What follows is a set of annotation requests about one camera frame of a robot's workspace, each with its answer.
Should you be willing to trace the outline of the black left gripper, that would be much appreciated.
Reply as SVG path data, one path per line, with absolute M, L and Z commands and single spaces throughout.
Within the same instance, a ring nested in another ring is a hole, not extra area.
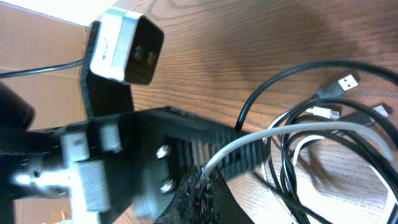
M 192 165 L 198 118 L 171 107 L 26 131 L 1 128 L 1 222 L 14 201 L 69 198 L 75 223 L 112 223 L 134 207 L 158 218 Z

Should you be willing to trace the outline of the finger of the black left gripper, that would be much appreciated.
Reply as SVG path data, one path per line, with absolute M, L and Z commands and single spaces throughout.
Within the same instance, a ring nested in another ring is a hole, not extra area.
M 245 131 L 176 108 L 168 107 L 167 113 L 177 125 L 175 143 L 186 168 L 219 169 L 228 180 L 253 171 L 267 158 L 262 140 L 243 141 L 248 135 Z

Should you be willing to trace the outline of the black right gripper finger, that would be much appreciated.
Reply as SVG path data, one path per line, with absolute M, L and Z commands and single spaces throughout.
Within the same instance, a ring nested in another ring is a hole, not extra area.
M 156 223 L 252 223 L 239 206 L 219 169 L 202 180 L 192 166 L 185 174 L 173 199 Z

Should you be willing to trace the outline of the brown cardboard panel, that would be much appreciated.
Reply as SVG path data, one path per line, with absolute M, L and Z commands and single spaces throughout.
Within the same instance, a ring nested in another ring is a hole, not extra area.
M 1 72 L 47 67 L 83 58 L 88 31 L 1 4 Z M 80 67 L 6 78 L 4 83 L 35 108 L 31 129 L 64 126 L 85 118 Z M 56 223 L 70 218 L 67 199 L 29 198 L 14 202 L 16 223 Z

